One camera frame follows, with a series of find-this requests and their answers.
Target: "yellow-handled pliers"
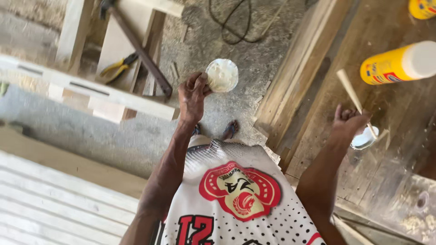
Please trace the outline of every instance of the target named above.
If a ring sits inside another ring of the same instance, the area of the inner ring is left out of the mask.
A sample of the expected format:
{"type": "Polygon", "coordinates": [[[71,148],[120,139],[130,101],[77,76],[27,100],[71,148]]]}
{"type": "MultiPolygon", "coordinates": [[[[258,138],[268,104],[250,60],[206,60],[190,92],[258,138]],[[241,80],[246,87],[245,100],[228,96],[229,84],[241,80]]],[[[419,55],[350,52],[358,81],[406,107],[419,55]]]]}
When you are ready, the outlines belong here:
{"type": "Polygon", "coordinates": [[[105,84],[111,84],[114,81],[116,81],[118,78],[120,78],[124,72],[130,68],[130,65],[135,62],[138,59],[138,54],[135,52],[126,58],[121,59],[119,62],[114,63],[106,68],[103,69],[103,71],[100,73],[100,77],[102,78],[104,75],[106,75],[109,71],[113,69],[117,69],[118,71],[110,78],[105,84]]]}

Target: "workbench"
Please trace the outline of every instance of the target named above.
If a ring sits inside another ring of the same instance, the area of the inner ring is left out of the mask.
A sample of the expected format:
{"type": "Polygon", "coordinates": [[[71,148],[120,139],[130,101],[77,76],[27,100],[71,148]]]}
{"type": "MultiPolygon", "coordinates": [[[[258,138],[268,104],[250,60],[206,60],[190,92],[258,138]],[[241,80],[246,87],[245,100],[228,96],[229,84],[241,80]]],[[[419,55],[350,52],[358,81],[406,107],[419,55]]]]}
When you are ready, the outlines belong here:
{"type": "Polygon", "coordinates": [[[289,146],[295,152],[288,156],[285,175],[296,184],[325,145],[338,103],[353,107],[336,76],[344,68],[363,108],[374,113],[372,125],[387,131],[367,149],[349,148],[339,170],[336,206],[416,241],[436,244],[436,181],[414,173],[417,159],[428,150],[426,139],[436,122],[436,77],[374,86],[359,74],[360,65],[370,56],[419,41],[436,41],[436,18],[413,18],[408,2],[361,0],[349,10],[354,11],[351,23],[339,42],[332,44],[339,49],[328,72],[321,83],[313,82],[318,88],[309,89],[317,91],[314,101],[305,113],[300,105],[293,120],[302,123],[295,127],[290,123],[287,129],[299,135],[289,146]]]}

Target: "red logo patch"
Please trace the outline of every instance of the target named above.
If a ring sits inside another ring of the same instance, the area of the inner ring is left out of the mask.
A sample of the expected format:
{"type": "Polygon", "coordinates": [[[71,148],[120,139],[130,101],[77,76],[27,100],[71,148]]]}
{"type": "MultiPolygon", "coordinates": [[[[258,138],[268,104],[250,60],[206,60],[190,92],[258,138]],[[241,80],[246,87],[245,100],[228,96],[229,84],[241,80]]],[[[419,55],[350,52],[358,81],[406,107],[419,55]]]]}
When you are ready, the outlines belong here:
{"type": "Polygon", "coordinates": [[[224,211],[241,221],[269,214],[281,198],[274,178],[233,161],[209,169],[201,179],[199,191],[209,201],[218,199],[224,211]]]}

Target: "wooden dowel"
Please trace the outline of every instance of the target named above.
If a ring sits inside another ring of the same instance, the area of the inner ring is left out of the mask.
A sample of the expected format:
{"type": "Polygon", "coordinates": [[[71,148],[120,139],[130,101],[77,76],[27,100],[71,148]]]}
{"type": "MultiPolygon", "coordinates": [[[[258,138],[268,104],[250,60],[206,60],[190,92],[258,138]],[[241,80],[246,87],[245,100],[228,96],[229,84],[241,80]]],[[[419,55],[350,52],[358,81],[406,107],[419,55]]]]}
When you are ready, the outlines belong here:
{"type": "MultiPolygon", "coordinates": [[[[362,104],[360,103],[359,98],[357,97],[356,92],[354,91],[353,86],[351,85],[351,82],[348,79],[347,73],[345,73],[344,69],[341,69],[336,72],[336,75],[341,81],[342,85],[344,86],[345,90],[347,91],[348,95],[350,96],[351,100],[356,106],[357,110],[360,112],[360,114],[362,114],[362,104]]],[[[378,137],[375,134],[371,123],[369,122],[367,126],[369,127],[369,130],[371,131],[371,134],[374,137],[374,139],[377,140],[378,137]]]]}

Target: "yellow bottle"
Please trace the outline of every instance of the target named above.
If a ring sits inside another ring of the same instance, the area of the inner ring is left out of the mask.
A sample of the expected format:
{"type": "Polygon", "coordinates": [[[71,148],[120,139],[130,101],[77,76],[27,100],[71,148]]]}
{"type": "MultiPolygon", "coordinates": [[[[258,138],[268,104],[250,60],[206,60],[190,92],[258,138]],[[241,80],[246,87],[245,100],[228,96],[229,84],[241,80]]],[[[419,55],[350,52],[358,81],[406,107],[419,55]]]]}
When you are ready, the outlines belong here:
{"type": "Polygon", "coordinates": [[[409,11],[417,19],[430,19],[436,16],[436,0],[410,0],[409,11]]]}
{"type": "Polygon", "coordinates": [[[381,85],[436,75],[436,42],[422,41],[366,59],[360,67],[363,81],[381,85]]]}

